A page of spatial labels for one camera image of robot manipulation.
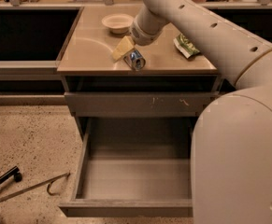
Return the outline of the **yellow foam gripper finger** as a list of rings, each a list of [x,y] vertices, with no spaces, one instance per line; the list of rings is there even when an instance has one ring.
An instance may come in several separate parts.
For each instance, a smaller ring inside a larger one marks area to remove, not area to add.
[[[126,35],[112,52],[112,58],[115,62],[122,59],[127,53],[135,48],[135,42],[131,36]]]

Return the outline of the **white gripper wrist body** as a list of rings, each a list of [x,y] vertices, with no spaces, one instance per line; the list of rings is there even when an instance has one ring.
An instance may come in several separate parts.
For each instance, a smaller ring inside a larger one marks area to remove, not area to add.
[[[130,35],[137,45],[148,46],[160,36],[163,28],[168,23],[168,20],[154,14],[146,6],[143,6],[134,17],[129,29]]]

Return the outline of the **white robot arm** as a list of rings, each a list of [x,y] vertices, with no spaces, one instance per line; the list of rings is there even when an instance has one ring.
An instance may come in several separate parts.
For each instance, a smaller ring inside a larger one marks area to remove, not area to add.
[[[130,33],[140,46],[172,23],[235,91],[195,123],[194,224],[272,224],[272,43],[192,0],[142,0]]]

